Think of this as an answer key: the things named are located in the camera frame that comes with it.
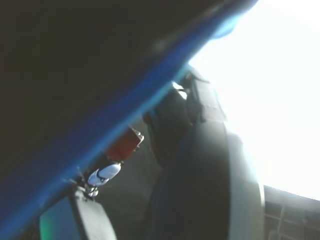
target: bright white sky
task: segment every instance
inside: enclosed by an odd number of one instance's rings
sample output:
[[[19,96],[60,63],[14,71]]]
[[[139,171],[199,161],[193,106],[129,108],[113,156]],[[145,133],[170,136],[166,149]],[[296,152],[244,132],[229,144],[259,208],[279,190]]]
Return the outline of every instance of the bright white sky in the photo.
[[[261,0],[190,61],[265,185],[320,200],[320,1]]]

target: gray floor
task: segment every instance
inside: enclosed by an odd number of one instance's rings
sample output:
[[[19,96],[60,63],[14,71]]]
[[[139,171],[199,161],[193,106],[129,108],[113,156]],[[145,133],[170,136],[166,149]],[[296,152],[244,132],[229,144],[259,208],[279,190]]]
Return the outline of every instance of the gray floor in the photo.
[[[161,172],[150,146],[147,126],[139,120],[133,127],[144,135],[143,143],[120,173],[100,188],[96,198],[104,206],[118,240],[139,238],[149,198]]]

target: blue edge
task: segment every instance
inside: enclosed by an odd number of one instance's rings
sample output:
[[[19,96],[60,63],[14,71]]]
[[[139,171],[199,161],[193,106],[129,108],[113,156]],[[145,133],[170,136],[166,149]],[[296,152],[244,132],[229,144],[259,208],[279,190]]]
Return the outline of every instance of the blue edge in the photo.
[[[78,119],[80,124],[28,157],[28,165],[18,168],[15,178],[1,182],[0,239],[17,234],[39,206],[65,187],[62,179],[74,176],[77,166],[87,166],[128,124],[154,106],[167,92],[170,81],[186,73],[189,59],[212,36],[218,37],[213,33],[224,31],[221,28],[226,21],[234,19],[236,5],[204,19],[157,59],[156,65],[133,76],[137,79],[135,87],[123,86],[116,99],[101,105],[86,119]]]

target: red object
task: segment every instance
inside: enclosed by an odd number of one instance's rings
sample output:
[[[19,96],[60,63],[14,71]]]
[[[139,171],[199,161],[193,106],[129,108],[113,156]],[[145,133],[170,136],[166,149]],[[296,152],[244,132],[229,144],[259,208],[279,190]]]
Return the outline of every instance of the red object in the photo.
[[[104,153],[113,161],[121,162],[127,159],[143,140],[143,135],[129,127]]]

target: brick wall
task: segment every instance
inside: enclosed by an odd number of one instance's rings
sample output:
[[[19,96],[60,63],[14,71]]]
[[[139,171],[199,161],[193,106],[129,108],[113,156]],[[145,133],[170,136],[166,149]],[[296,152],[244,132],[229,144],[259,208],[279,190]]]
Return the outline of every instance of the brick wall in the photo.
[[[265,240],[320,240],[320,201],[265,187]]]

